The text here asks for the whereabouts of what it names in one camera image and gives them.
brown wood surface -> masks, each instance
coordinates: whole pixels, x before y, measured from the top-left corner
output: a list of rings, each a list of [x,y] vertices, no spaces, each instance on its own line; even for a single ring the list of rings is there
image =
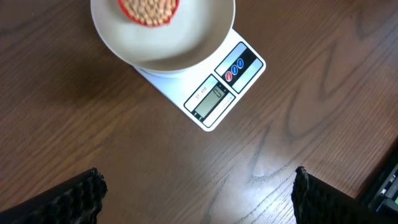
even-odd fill
[[[398,135],[398,1],[237,0],[234,28],[268,68],[206,133],[89,0],[0,0],[0,210],[90,167],[99,223],[294,223],[300,165],[356,197]]]

wooden table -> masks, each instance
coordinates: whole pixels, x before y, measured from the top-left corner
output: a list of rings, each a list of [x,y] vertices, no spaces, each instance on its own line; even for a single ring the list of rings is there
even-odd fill
[[[91,167],[100,223],[294,223],[301,165],[356,197],[398,136],[398,1],[236,4],[268,68],[206,133],[105,47],[88,0],[0,1],[0,210]]]

small red container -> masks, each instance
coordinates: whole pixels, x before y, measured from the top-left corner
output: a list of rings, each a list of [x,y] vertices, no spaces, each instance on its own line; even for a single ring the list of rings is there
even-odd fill
[[[175,12],[177,12],[178,6],[180,5],[180,0],[176,0],[176,1],[175,1],[176,7],[175,7],[175,9],[172,11],[172,15],[170,16],[170,18],[169,18],[168,20],[164,21],[164,23],[163,23],[162,25],[152,25],[152,26],[148,26],[147,24],[143,24],[142,22],[138,21],[138,20],[135,19],[134,17],[130,16],[129,12],[128,12],[127,9],[124,7],[124,4],[123,4],[124,0],[117,0],[117,1],[118,1],[118,3],[119,3],[119,6],[120,6],[120,8],[122,9],[123,13],[124,13],[131,21],[133,21],[133,22],[135,22],[135,23],[137,23],[137,24],[140,24],[140,25],[142,25],[142,26],[145,26],[145,27],[159,27],[159,26],[162,26],[162,25],[168,25],[168,24],[170,24],[170,21],[173,19],[174,15],[175,15]]]

scale platform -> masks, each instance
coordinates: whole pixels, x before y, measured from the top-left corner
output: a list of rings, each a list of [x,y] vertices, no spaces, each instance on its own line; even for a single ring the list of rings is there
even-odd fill
[[[205,131],[214,130],[266,69],[266,62],[233,29],[202,63],[174,75],[136,68]]]

